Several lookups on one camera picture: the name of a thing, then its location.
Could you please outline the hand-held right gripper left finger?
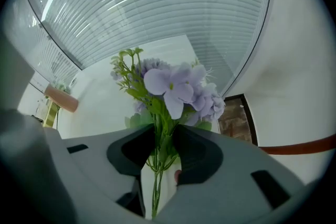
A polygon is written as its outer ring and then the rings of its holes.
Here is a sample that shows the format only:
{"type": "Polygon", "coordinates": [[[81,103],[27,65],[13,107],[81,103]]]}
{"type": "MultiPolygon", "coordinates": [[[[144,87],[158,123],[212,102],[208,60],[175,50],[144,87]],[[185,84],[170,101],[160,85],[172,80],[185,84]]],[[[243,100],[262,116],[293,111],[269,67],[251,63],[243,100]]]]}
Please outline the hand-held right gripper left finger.
{"type": "Polygon", "coordinates": [[[154,149],[152,124],[69,139],[45,132],[76,218],[145,216],[141,170],[154,149]]]}

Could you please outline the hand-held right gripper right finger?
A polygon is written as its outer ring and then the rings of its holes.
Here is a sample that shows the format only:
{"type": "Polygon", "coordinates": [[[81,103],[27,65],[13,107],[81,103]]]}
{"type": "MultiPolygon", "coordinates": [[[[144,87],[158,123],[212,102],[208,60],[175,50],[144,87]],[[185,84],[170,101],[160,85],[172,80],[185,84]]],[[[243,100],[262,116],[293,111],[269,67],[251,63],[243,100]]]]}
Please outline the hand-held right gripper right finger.
{"type": "Polygon", "coordinates": [[[247,142],[178,126],[182,171],[161,223],[284,223],[307,196],[289,169],[247,142]]]}

